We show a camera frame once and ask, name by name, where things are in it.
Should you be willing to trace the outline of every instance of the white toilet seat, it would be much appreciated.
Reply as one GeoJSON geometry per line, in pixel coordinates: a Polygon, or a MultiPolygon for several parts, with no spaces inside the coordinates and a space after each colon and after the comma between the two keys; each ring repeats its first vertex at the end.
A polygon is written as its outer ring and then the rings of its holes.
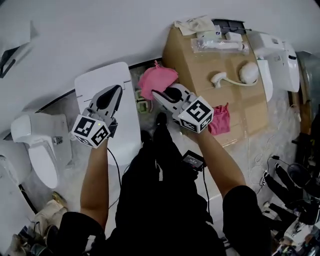
{"type": "Polygon", "coordinates": [[[57,163],[54,153],[47,142],[40,142],[30,146],[29,157],[35,173],[50,189],[58,185],[57,163]]]}

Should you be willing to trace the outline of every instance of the cardboard box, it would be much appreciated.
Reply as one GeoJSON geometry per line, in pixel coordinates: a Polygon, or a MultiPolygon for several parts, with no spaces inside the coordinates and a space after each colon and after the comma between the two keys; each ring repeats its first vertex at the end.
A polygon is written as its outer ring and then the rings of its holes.
{"type": "Polygon", "coordinates": [[[249,55],[219,52],[194,53],[191,38],[182,36],[178,28],[171,28],[162,55],[165,67],[178,72],[179,83],[202,96],[212,107],[229,103],[230,132],[215,136],[223,146],[251,136],[268,126],[268,109],[261,76],[254,86],[238,86],[221,81],[221,88],[214,88],[210,79],[219,72],[226,72],[231,80],[239,80],[239,70],[247,62],[256,62],[250,48],[249,55]]]}

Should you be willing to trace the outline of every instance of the black shoe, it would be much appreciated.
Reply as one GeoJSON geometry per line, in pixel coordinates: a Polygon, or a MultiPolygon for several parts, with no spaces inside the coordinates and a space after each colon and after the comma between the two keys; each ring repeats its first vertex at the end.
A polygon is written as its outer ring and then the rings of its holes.
{"type": "Polygon", "coordinates": [[[140,135],[141,135],[141,142],[142,143],[145,143],[145,142],[148,142],[148,141],[152,140],[150,133],[147,132],[146,130],[142,130],[140,132],[140,135]]]}
{"type": "Polygon", "coordinates": [[[160,112],[156,117],[155,123],[157,126],[166,126],[167,125],[166,113],[160,112]]]}

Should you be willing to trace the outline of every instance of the plastic wrap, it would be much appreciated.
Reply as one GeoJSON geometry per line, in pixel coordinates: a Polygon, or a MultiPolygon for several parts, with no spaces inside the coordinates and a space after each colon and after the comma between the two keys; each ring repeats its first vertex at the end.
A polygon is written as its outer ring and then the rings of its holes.
{"type": "Polygon", "coordinates": [[[192,38],[191,47],[194,53],[219,52],[219,53],[242,53],[249,54],[247,42],[229,40],[213,40],[212,38],[192,38]]]}

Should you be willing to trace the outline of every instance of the black device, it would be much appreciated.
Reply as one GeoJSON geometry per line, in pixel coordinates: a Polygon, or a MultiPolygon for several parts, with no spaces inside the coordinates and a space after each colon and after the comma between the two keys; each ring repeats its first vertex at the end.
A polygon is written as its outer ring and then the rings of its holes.
{"type": "Polygon", "coordinates": [[[188,150],[184,154],[184,156],[182,157],[182,162],[190,166],[196,172],[202,172],[203,169],[207,166],[205,159],[202,156],[190,150],[188,150]]]}

